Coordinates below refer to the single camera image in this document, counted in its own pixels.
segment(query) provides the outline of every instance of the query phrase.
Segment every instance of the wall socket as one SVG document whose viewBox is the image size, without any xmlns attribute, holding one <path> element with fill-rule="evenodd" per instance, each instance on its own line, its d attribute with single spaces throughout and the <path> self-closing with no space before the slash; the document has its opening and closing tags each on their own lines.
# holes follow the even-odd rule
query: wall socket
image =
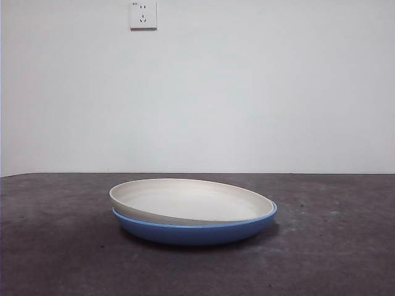
<svg viewBox="0 0 395 296">
<path fill-rule="evenodd" d="M 132 1 L 129 6 L 129 27 L 131 31 L 156 30 L 156 1 Z"/>
</svg>

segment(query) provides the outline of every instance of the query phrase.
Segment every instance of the white plate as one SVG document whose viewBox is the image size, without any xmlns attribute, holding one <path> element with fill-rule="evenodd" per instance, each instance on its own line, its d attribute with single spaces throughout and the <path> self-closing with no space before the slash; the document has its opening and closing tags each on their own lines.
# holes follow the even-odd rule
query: white plate
<svg viewBox="0 0 395 296">
<path fill-rule="evenodd" d="M 114 208 L 141 221 L 200 225 L 246 221 L 274 209 L 266 197 L 240 187 L 190 179 L 144 179 L 110 190 Z"/>
</svg>

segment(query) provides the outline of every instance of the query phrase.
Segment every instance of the white wall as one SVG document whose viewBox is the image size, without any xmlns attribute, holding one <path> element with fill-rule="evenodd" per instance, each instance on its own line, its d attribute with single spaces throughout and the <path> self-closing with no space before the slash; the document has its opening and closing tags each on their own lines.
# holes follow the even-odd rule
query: white wall
<svg viewBox="0 0 395 296">
<path fill-rule="evenodd" d="M 2 1 L 2 175 L 395 173 L 395 1 Z"/>
</svg>

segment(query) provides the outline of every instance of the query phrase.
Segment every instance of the table surface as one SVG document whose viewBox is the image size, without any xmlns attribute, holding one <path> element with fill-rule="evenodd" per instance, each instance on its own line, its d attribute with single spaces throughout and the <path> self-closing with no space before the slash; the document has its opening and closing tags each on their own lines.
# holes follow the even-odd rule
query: table surface
<svg viewBox="0 0 395 296">
<path fill-rule="evenodd" d="M 260 234 L 214 247 L 122 230 L 109 189 L 203 179 L 278 204 Z M 394 295 L 395 175 L 37 173 L 1 178 L 1 295 Z"/>
</svg>

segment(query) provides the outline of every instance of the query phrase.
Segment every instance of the stacked plates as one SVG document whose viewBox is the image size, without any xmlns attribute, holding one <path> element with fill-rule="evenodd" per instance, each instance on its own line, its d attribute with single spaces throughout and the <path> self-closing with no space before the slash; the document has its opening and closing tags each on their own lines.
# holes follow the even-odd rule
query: stacked plates
<svg viewBox="0 0 395 296">
<path fill-rule="evenodd" d="M 213 245 L 253 236 L 277 206 L 262 195 L 227 184 L 189 179 L 145 179 L 110 190 L 112 211 L 130 233 L 175 245 Z"/>
</svg>

